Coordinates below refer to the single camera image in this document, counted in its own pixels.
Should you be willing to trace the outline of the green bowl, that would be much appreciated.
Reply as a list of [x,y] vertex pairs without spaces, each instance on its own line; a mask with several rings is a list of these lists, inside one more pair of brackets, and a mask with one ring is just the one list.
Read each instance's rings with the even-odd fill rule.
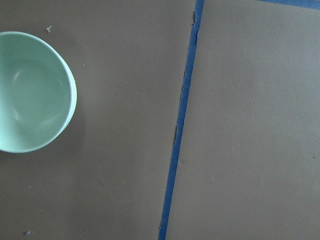
[[0,149],[28,153],[51,143],[77,105],[75,78],[66,61],[28,33],[0,34]]

